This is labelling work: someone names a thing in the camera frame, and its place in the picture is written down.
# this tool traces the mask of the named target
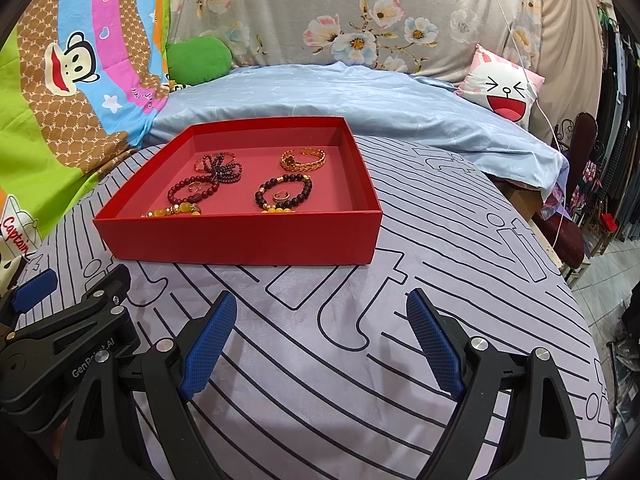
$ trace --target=cartoon character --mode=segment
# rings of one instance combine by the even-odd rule
[[[0,217],[0,260],[18,256],[29,260],[41,244],[38,221],[20,209],[14,195],[7,195]]]
[[[68,97],[76,94],[76,83],[92,83],[100,76],[95,73],[95,52],[82,32],[74,32],[63,52],[57,43],[45,51],[45,85],[54,95]]]

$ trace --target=white cable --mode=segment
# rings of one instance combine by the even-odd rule
[[[556,142],[556,148],[558,149],[558,152],[560,152],[561,151],[560,150],[560,144],[558,143],[558,140],[556,139],[556,133],[555,133],[554,128],[553,128],[553,126],[551,124],[551,121],[546,116],[546,114],[544,113],[542,107],[540,106],[540,102],[538,100],[538,92],[533,87],[533,85],[531,84],[531,81],[529,81],[529,77],[527,76],[527,69],[524,68],[524,62],[522,60],[522,55],[520,54],[520,50],[518,49],[518,44],[516,43],[516,40],[513,38],[513,30],[511,29],[511,23],[509,23],[509,20],[507,19],[507,15],[505,14],[504,9],[502,8],[502,4],[500,3],[500,0],[495,0],[495,1],[498,2],[498,7],[500,7],[500,12],[502,13],[502,17],[504,18],[504,22],[507,24],[507,28],[509,29],[509,37],[511,38],[511,41],[513,41],[513,46],[516,48],[516,52],[518,53],[518,58],[520,59],[520,66],[522,67],[522,70],[524,72],[524,77],[527,80],[527,85],[529,86],[529,91],[532,92],[532,94],[536,96],[534,102],[538,106],[538,109],[542,113],[543,117],[546,119],[546,123],[548,124],[549,129],[551,130],[551,138]],[[566,210],[566,191],[565,191],[564,195],[562,196],[562,209]],[[558,232],[556,233],[556,240],[554,241],[554,244],[551,246],[552,248],[555,248],[556,244],[558,243],[558,238],[560,236],[560,228],[562,227],[562,218],[564,218],[564,215],[561,214],[560,215],[560,223],[558,224]]]

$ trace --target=red box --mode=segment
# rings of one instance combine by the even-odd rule
[[[263,214],[255,193],[265,181],[289,173],[280,166],[281,154],[295,148],[296,160],[317,160],[300,156],[303,147],[326,152],[324,166],[309,173],[309,199],[295,213]],[[167,190],[195,174],[193,165],[203,155],[219,152],[236,155],[242,179],[221,184],[201,201],[201,216],[141,218],[167,207]],[[292,186],[302,190],[301,182]],[[269,203],[279,189],[287,184],[265,193]],[[371,263],[381,220],[380,203],[345,120],[282,117],[190,126],[113,195],[94,224],[114,256],[123,260],[337,266]]]

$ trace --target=floral blanket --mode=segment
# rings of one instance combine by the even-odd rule
[[[541,0],[172,0],[168,41],[220,38],[236,64],[342,61],[461,82],[476,43],[535,71]]]
[[[168,0],[31,1],[0,51],[0,260],[33,254],[142,143],[167,23]]]

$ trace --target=dark red beaded bracelet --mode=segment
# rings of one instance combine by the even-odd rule
[[[175,193],[177,191],[180,191],[183,187],[190,186],[195,182],[201,182],[202,184],[211,184],[211,186],[209,187],[209,189],[205,189],[203,192],[193,193],[189,195],[187,198],[176,198]],[[180,182],[178,182],[178,184],[175,184],[174,186],[172,186],[172,188],[167,192],[166,198],[171,204],[174,204],[174,205],[181,204],[183,202],[189,202],[189,203],[195,204],[195,203],[198,203],[200,200],[203,200],[213,195],[218,190],[219,186],[220,186],[220,183],[218,182],[218,180],[214,175],[190,176],[188,178],[185,178],[184,180],[181,180]]]
[[[271,189],[272,187],[277,186],[281,182],[294,182],[294,181],[300,181],[305,183],[302,189],[302,192],[300,192],[299,195],[291,199],[287,198],[286,200],[277,200],[277,197],[274,197],[274,200],[276,200],[277,205],[270,205],[264,199],[264,193],[268,189]],[[289,213],[289,212],[293,213],[294,211],[291,208],[299,206],[307,198],[309,198],[312,187],[313,187],[313,183],[311,182],[311,178],[306,174],[302,174],[302,173],[284,174],[283,176],[279,176],[278,178],[272,178],[271,180],[268,180],[267,182],[262,184],[260,186],[260,189],[255,194],[255,203],[257,203],[257,205],[263,209],[263,213]]]

